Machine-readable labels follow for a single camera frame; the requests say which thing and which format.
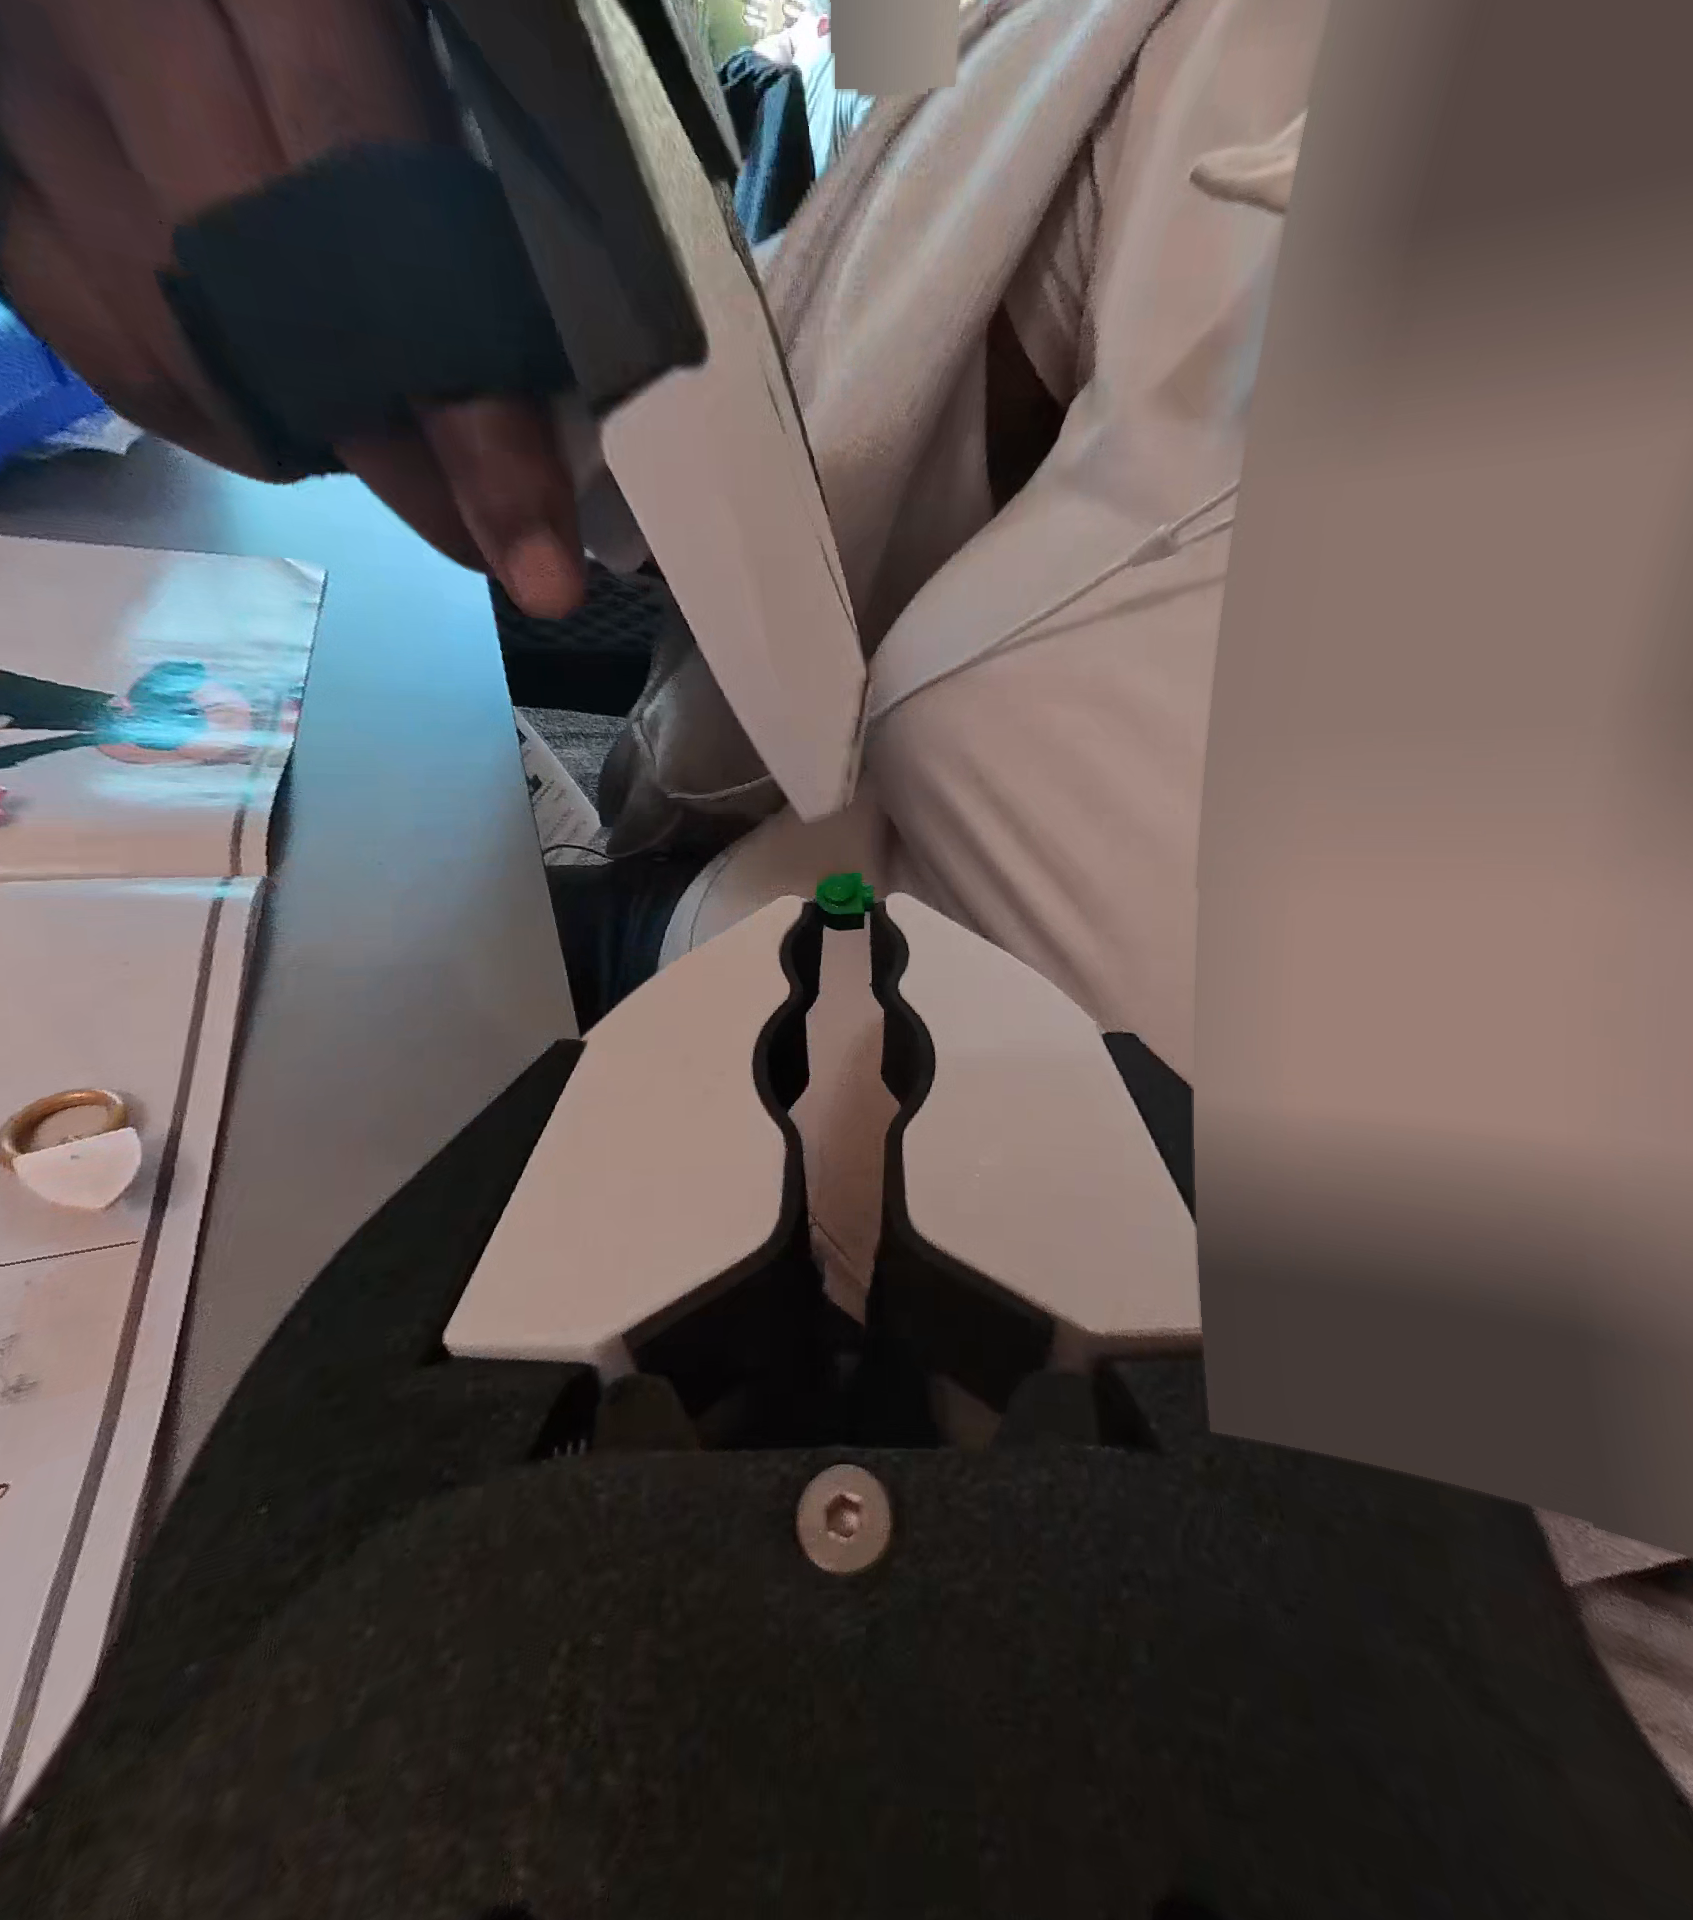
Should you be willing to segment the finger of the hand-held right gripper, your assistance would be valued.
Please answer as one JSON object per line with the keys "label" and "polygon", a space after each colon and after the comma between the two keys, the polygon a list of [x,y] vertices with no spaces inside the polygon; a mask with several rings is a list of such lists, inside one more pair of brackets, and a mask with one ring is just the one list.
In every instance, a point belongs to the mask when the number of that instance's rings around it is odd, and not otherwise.
{"label": "finger of the hand-held right gripper", "polygon": [[749,745],[817,823],[854,794],[866,669],[807,426],[753,248],[630,12],[583,20],[688,321],[667,368],[607,409],[604,469]]}

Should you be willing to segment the person's beige hoodie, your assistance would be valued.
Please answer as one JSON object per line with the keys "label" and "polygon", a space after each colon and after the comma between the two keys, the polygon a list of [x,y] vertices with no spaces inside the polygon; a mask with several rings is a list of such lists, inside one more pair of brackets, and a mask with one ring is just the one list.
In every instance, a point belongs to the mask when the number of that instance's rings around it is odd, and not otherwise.
{"label": "person's beige hoodie", "polygon": [[1329,12],[978,4],[955,84],[875,105],[765,245],[866,656],[859,790],[570,875],[583,1020],[859,870],[1192,1078],[1230,518]]}

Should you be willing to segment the printed instruction booklet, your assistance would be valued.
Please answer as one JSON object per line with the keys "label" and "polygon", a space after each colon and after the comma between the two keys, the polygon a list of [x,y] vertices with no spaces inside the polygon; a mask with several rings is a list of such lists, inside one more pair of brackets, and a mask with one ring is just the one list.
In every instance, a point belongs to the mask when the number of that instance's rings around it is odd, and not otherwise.
{"label": "printed instruction booklet", "polygon": [[0,1170],[0,1823],[128,1577],[322,600],[291,561],[0,538],[0,1124],[103,1088],[142,1143],[105,1213]]}

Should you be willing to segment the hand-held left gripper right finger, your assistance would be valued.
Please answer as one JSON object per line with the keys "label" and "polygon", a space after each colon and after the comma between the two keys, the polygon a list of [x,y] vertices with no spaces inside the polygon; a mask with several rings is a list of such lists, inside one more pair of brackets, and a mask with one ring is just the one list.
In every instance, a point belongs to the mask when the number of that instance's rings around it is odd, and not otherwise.
{"label": "hand-held left gripper right finger", "polygon": [[875,1319],[930,1371],[1196,1352],[1194,1214],[1122,1074],[1159,1064],[910,895],[871,914],[886,1137]]}

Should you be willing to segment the grey desk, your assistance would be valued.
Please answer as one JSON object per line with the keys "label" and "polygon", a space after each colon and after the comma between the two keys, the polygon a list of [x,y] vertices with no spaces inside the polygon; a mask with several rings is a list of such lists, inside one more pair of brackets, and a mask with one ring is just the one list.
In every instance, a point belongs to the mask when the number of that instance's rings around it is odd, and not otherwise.
{"label": "grey desk", "polygon": [[488,590],[358,482],[163,445],[0,479],[0,538],[323,578],[137,1528],[330,1254],[572,1032]]}

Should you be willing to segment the person's right hand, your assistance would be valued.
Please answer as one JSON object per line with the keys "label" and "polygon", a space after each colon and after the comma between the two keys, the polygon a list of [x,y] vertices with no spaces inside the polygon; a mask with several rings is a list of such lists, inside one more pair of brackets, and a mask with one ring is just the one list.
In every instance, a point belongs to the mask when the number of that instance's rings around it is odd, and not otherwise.
{"label": "person's right hand", "polygon": [[[371,143],[463,148],[412,4],[0,3],[0,278],[115,414],[273,479],[166,304],[174,232]],[[570,469],[529,397],[408,403],[342,470],[541,619],[585,590]]]}

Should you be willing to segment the white paper tag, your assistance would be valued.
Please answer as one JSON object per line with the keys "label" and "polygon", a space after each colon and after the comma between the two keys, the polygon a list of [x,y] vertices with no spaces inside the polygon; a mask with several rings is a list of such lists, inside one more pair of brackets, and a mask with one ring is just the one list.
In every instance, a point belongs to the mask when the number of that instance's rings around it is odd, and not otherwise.
{"label": "white paper tag", "polygon": [[535,729],[529,713],[514,709],[522,781],[539,837],[551,866],[602,859],[602,825],[592,798]]}

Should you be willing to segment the black chair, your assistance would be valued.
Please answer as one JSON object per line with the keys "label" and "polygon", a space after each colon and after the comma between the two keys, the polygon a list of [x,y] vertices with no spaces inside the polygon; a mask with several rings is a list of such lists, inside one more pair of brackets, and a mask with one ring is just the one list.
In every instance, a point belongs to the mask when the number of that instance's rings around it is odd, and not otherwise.
{"label": "black chair", "polygon": [[585,598],[560,619],[522,612],[490,582],[507,687],[516,709],[624,718],[649,680],[672,617],[652,567],[616,572],[586,562]]}

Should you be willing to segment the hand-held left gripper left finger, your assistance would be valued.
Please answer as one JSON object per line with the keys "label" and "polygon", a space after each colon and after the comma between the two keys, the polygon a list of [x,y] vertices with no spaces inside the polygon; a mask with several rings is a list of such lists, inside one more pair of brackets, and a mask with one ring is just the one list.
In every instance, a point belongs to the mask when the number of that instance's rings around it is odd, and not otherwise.
{"label": "hand-held left gripper left finger", "polygon": [[731,1377],[807,1289],[807,905],[599,1020],[450,1314],[457,1360]]}

